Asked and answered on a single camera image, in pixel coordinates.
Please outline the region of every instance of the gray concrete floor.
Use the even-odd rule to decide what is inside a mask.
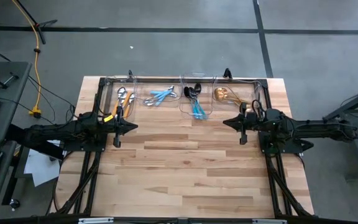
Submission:
[[[256,28],[251,0],[23,0],[39,22],[58,19],[59,26]],[[358,29],[358,0],[260,0],[266,29]],[[10,1],[0,0],[0,24],[27,25]],[[85,75],[221,74],[229,67],[236,77],[266,77],[257,34],[58,33],[45,34],[39,72],[42,85],[76,103]],[[284,78],[295,119],[318,119],[358,92],[358,35],[267,35],[273,75]],[[13,61],[33,62],[31,32],[0,31],[0,53]],[[36,91],[30,83],[21,103],[31,107]],[[68,105],[52,100],[57,122]],[[46,117],[52,111],[45,101]],[[44,121],[19,108],[21,127]],[[349,145],[315,140],[305,152],[306,176],[315,213],[358,221],[358,182],[344,176],[358,170]],[[0,218],[43,215],[53,182],[34,188],[21,182],[15,192],[22,206],[0,208]]]

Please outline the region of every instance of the wooden tabletop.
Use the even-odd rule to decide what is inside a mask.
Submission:
[[[84,77],[77,114],[92,110],[99,79]],[[267,81],[272,107],[291,116],[283,79]],[[239,134],[222,124],[222,120],[238,115],[238,107],[214,102],[210,93],[216,85],[203,85],[199,96],[204,110],[211,113],[208,120],[189,115],[190,101],[186,98],[166,98],[158,107],[143,106],[142,99],[148,97],[150,90],[165,90],[171,84],[178,85],[138,83],[134,88],[123,84],[136,91],[138,98],[126,120],[139,127],[121,137],[119,149],[114,148],[113,135],[109,135],[101,156],[92,216],[273,217],[266,163],[257,133],[248,131],[248,143],[241,146]],[[251,84],[228,87],[241,97],[252,96]],[[180,94],[176,86],[174,91]],[[111,109],[115,102],[113,96]],[[78,185],[83,157],[84,152],[74,152],[62,166],[57,184],[59,208]],[[284,154],[283,165],[288,188],[313,213],[301,161]],[[278,195],[284,211],[281,191]]]

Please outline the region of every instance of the butcher block table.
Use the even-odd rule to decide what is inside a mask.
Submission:
[[[92,110],[99,79],[84,77],[76,114]],[[291,116],[283,79],[269,78],[267,83],[272,107]],[[159,87],[153,83],[140,86],[137,87],[140,95],[143,90]],[[231,88],[241,92],[247,89],[244,86],[233,84]],[[203,91],[211,89],[203,86]],[[205,95],[200,94],[200,101]],[[113,134],[108,137],[101,155],[91,216],[274,217],[266,161],[259,149],[257,133],[247,131],[248,143],[241,146],[239,133],[222,124],[222,120],[237,116],[238,108],[228,111],[216,107],[209,120],[199,120],[184,116],[178,106],[146,107],[141,100],[135,104],[127,120],[139,127],[121,137],[121,148],[112,145]],[[56,189],[58,208],[78,186],[84,154],[74,152],[62,165]],[[282,156],[288,188],[305,210],[313,213],[300,159],[292,154]],[[278,190],[277,194],[284,211],[282,193]]]

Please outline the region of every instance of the yellow cable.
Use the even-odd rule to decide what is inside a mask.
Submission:
[[[37,46],[36,49],[39,50],[39,40],[38,40],[38,35],[37,35],[37,31],[35,31],[34,26],[32,25],[30,19],[27,17],[27,15],[23,12],[23,10],[20,8],[20,6],[15,2],[15,0],[12,0],[12,2],[15,4],[15,6],[20,10],[20,12],[23,14],[23,16],[25,17],[25,19],[27,19],[27,21],[29,22],[32,30],[34,31],[35,34],[35,39],[37,41]],[[41,81],[40,81],[40,76],[38,74],[38,66],[37,66],[37,62],[38,62],[38,52],[35,52],[35,62],[34,62],[34,69],[35,69],[35,74],[37,76],[37,80],[39,83],[39,87],[38,87],[38,97],[37,97],[37,102],[34,106],[35,109],[38,109],[38,104],[40,103],[40,96],[41,96]]]

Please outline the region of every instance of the desk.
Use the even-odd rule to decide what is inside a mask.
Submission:
[[[7,80],[12,72],[19,77],[9,84],[9,87],[5,90],[0,89],[0,97],[13,101],[19,101],[22,95],[27,77],[29,76],[31,64],[27,62],[0,62],[0,81]],[[0,145],[5,140],[8,127],[11,124],[12,118],[16,111],[17,105],[13,102],[1,100],[0,104]],[[8,142],[0,150],[5,152],[4,159],[1,164],[0,171],[0,191],[4,184],[9,166],[13,158],[16,143]]]
[[[77,114],[92,109],[99,78],[84,77]],[[267,81],[273,108],[291,116],[284,81]],[[273,217],[265,157],[260,152],[257,133],[247,132],[249,142],[241,146],[239,135],[215,119],[229,119],[237,114],[214,110],[211,120],[200,121],[183,118],[179,108],[137,106],[130,122],[139,127],[121,138],[121,148],[112,146],[114,135],[108,137],[91,215]],[[62,165],[56,197],[59,208],[78,186],[83,157],[84,152],[74,152]],[[283,164],[288,188],[313,213],[299,158],[284,154]],[[278,195],[284,211],[281,191]]]

